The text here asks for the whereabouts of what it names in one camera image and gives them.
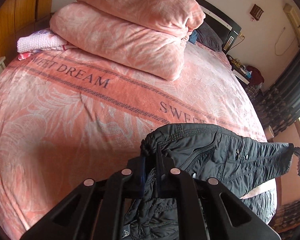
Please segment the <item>wooden wardrobe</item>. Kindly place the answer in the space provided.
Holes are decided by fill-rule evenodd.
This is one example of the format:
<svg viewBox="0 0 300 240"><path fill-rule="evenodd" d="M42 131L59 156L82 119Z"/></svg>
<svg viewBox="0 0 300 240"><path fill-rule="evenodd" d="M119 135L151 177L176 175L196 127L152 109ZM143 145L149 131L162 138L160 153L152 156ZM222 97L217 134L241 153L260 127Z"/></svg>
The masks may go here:
<svg viewBox="0 0 300 240"><path fill-rule="evenodd" d="M17 55L17 40L47 28L52 0L0 0L0 58L10 63Z"/></svg>

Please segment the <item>black bed headboard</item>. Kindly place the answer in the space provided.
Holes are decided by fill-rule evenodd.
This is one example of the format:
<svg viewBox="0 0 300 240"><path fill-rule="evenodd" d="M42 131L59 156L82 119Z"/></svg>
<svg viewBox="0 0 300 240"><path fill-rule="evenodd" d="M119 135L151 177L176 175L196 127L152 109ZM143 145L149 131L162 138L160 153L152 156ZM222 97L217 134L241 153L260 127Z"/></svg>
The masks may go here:
<svg viewBox="0 0 300 240"><path fill-rule="evenodd" d="M196 0L206 14L206 22L223 41L223 52L226 54L239 37L242 28L228 15L206 0Z"/></svg>

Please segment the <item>black pants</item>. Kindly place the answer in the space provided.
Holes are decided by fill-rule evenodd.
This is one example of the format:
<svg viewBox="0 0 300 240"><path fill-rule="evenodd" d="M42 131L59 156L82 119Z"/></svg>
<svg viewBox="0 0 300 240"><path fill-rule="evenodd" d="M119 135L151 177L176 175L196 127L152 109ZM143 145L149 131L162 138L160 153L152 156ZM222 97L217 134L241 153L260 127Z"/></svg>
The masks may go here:
<svg viewBox="0 0 300 240"><path fill-rule="evenodd" d="M171 158L192 178L217 178L243 198L261 184L286 174L294 145L259 142L212 124L170 124L159 127L141 143L141 155ZM124 239L178 239L177 204L154 195L155 165L146 170L145 195L132 201L125 215Z"/></svg>

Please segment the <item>dark patterned curtain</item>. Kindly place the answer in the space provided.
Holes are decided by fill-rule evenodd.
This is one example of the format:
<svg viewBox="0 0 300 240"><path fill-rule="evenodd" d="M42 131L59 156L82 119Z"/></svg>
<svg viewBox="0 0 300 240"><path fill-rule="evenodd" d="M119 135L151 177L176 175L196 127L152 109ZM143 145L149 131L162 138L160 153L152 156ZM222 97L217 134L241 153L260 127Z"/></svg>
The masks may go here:
<svg viewBox="0 0 300 240"><path fill-rule="evenodd" d="M274 135L300 118L300 50L271 87L257 96L253 106L263 128Z"/></svg>

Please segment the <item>white pink knitted cloth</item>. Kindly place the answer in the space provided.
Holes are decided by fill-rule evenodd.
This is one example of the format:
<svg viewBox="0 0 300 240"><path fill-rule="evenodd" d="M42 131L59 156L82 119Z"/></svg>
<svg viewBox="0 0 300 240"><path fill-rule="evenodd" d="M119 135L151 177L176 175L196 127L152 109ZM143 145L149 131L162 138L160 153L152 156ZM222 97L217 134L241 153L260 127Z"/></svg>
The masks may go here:
<svg viewBox="0 0 300 240"><path fill-rule="evenodd" d="M68 50L76 48L50 29L43 29L17 41L18 60L25 60L33 54L47 50Z"/></svg>

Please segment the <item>dark red garment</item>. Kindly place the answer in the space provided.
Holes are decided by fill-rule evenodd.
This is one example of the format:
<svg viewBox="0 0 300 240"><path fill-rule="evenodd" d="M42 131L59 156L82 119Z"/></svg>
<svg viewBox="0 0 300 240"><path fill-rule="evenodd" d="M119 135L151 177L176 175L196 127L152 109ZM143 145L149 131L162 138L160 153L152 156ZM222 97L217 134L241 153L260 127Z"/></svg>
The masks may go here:
<svg viewBox="0 0 300 240"><path fill-rule="evenodd" d="M253 67L253 66L247 66L247 71L251 72L251 78L250 83L251 85L259 85L261 83L264 83L264 77L262 76L261 72Z"/></svg>

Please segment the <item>beige wall air conditioner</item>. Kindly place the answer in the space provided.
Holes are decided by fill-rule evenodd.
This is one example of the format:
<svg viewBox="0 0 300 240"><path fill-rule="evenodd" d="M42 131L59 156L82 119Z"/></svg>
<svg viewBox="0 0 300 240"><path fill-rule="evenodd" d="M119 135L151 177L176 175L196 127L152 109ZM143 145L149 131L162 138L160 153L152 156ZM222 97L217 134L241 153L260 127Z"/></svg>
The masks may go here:
<svg viewBox="0 0 300 240"><path fill-rule="evenodd" d="M288 3L285 4L283 10L294 30L295 36L300 46L300 17L298 16L298 13L296 12L295 8Z"/></svg>

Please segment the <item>white bedside table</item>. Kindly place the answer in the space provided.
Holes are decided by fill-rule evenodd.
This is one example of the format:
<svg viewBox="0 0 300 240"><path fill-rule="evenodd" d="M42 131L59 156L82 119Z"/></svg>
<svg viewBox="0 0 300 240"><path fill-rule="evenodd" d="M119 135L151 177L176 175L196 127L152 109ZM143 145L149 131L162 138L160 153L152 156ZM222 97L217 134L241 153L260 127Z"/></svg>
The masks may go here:
<svg viewBox="0 0 300 240"><path fill-rule="evenodd" d="M235 77L237 77L239 79L239 81L241 81L242 83L249 85L250 78L246 75L246 72L245 72L245 69L243 68L243 66L232 56L226 55L226 57L230 63L231 70L232 70L233 74L235 75Z"/></svg>

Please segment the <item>dark grey pillow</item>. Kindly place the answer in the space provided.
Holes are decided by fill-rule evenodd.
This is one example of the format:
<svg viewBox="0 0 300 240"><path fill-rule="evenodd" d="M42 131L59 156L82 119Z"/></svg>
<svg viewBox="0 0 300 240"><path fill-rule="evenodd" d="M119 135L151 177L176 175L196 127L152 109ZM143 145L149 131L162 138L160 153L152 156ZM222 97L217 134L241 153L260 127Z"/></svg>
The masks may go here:
<svg viewBox="0 0 300 240"><path fill-rule="evenodd" d="M216 32L205 22L203 22L197 29L197 42L210 48L213 51L221 52L223 41L216 34Z"/></svg>

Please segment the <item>pink floral bed blanket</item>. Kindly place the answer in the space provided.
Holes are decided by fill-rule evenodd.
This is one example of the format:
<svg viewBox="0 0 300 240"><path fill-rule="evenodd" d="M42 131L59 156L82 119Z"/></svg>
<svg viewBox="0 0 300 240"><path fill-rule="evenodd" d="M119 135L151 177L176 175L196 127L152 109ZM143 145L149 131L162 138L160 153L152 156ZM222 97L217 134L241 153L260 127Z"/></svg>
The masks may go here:
<svg viewBox="0 0 300 240"><path fill-rule="evenodd" d="M19 239L85 178L103 180L168 123L266 136L226 57L187 44L169 82L79 49L13 60L0 74L0 226Z"/></svg>

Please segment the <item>blue cloth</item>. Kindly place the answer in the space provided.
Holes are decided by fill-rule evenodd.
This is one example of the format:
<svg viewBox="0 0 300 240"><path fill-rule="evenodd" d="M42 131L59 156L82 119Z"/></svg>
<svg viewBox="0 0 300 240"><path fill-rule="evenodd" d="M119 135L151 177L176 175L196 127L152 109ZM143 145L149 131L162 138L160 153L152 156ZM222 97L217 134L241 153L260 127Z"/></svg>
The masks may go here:
<svg viewBox="0 0 300 240"><path fill-rule="evenodd" d="M196 44L197 36L198 36L197 31L194 30L192 32L192 34L189 36L189 42L192 43L192 44Z"/></svg>

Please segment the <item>brown wall ornament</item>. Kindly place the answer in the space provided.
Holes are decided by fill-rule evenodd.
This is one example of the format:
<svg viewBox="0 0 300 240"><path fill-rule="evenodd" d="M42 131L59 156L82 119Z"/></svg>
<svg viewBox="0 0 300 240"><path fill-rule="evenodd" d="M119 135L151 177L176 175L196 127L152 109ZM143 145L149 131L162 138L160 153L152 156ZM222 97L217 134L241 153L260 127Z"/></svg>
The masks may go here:
<svg viewBox="0 0 300 240"><path fill-rule="evenodd" d="M259 21L264 11L256 4L253 5L250 16L252 21Z"/></svg>

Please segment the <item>folded pink quilt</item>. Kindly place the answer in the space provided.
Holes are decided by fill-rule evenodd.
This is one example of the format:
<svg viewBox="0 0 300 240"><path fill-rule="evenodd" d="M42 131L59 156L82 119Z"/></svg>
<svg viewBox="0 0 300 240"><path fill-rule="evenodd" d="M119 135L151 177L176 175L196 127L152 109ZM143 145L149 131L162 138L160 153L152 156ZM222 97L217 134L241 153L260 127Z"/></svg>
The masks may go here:
<svg viewBox="0 0 300 240"><path fill-rule="evenodd" d="M50 28L81 50L174 81L204 18L196 0L76 0L54 13Z"/></svg>

